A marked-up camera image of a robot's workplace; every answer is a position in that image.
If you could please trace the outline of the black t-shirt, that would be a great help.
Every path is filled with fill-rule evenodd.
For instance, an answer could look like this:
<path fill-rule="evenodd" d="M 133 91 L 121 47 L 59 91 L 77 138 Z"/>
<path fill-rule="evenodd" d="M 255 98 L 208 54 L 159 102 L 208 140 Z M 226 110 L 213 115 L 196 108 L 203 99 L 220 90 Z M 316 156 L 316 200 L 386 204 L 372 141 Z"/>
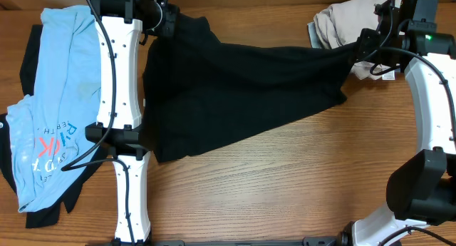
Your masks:
<path fill-rule="evenodd" d="M 179 15 L 142 76 L 144 122 L 161 163 L 201 155 L 345 102 L 353 44 L 261 48 L 221 42 L 204 17 Z"/>

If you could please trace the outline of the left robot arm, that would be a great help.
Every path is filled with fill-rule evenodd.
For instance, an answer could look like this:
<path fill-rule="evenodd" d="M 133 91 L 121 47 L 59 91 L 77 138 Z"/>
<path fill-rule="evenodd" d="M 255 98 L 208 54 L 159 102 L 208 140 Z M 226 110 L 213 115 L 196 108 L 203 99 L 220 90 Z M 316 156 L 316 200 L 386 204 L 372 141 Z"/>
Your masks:
<path fill-rule="evenodd" d="M 100 43 L 96 122 L 85 136 L 105 143 L 117 180 L 118 221 L 112 245 L 151 245 L 147 213 L 147 137 L 138 98 L 138 49 L 149 36 L 171 37 L 179 9 L 169 0 L 86 0 Z"/>

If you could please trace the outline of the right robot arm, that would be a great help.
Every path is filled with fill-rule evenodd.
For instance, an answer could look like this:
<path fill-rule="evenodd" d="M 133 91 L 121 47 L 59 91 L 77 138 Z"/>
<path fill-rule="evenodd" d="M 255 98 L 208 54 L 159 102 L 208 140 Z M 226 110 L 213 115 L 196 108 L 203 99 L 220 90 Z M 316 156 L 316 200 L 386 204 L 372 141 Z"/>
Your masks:
<path fill-rule="evenodd" d="M 387 0 L 377 29 L 362 30 L 356 60 L 400 70 L 408 82 L 417 153 L 388 179 L 386 202 L 350 222 L 333 245 L 399 245 L 414 231 L 455 220 L 455 38 L 437 31 L 438 0 Z"/>

